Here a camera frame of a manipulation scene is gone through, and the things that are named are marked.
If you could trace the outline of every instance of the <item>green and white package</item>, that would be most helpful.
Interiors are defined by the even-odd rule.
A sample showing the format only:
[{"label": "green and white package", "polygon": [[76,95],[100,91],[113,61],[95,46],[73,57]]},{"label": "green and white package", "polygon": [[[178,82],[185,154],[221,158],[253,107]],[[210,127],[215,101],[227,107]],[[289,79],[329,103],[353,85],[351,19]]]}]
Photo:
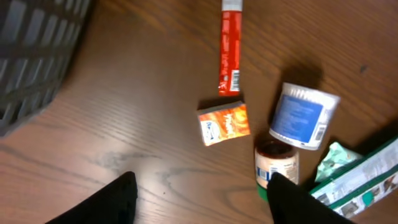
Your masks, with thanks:
[{"label": "green and white package", "polygon": [[332,174],[338,172],[344,166],[362,159],[358,153],[350,151],[338,142],[334,142],[329,146],[328,155],[322,160],[318,166],[317,177],[315,182],[322,182],[329,178]]},{"label": "green and white package", "polygon": [[310,194],[351,218],[398,188],[398,137],[331,175]]}]

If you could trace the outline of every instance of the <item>red stick package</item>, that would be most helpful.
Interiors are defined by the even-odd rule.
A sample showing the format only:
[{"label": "red stick package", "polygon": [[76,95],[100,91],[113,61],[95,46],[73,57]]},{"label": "red stick package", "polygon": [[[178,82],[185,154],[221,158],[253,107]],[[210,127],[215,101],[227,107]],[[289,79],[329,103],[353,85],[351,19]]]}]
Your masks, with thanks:
[{"label": "red stick package", "polygon": [[220,96],[239,94],[243,0],[223,0],[220,47]]}]

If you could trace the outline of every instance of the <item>black mesh basket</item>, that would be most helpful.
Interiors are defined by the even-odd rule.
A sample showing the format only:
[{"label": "black mesh basket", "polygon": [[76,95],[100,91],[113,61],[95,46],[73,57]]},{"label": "black mesh basket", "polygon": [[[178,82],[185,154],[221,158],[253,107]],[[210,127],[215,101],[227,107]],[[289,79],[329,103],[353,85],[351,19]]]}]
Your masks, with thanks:
[{"label": "black mesh basket", "polygon": [[0,1],[0,136],[57,94],[92,0]]}]

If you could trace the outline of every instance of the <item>small orange box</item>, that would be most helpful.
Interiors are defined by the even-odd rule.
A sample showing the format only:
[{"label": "small orange box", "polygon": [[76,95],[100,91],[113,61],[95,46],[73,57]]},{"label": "small orange box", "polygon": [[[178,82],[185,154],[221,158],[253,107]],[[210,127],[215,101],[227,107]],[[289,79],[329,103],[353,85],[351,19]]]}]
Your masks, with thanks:
[{"label": "small orange box", "polygon": [[240,101],[198,113],[205,146],[250,134],[246,105]]}]

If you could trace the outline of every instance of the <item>wood grain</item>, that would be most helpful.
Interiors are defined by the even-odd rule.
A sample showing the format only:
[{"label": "wood grain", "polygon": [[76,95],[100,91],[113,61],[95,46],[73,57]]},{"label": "wood grain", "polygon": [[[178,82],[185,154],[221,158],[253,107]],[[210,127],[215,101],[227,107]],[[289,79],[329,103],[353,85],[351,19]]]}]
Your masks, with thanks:
[{"label": "wood grain", "polygon": [[[245,1],[252,136],[205,147],[196,110],[218,98],[221,1],[99,1],[60,94],[1,140],[0,223],[46,222],[126,170],[139,184],[136,223],[272,223],[253,141],[281,82],[342,98],[322,149],[300,151],[304,183],[328,139],[356,147],[398,117],[397,12],[390,0]],[[397,200],[354,221],[394,223]]]}]

